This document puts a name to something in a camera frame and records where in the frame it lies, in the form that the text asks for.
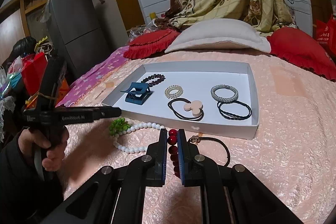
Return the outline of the person left hand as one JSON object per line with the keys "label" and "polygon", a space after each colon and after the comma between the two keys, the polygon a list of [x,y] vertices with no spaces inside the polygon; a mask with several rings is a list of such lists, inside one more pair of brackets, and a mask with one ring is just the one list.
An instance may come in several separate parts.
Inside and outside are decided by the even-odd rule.
{"label": "person left hand", "polygon": [[27,159],[33,158],[33,145],[46,149],[47,157],[42,160],[42,166],[46,171],[55,172],[62,166],[69,136],[69,132],[65,128],[61,134],[61,142],[51,148],[50,141],[39,130],[24,129],[18,137],[18,146]]}

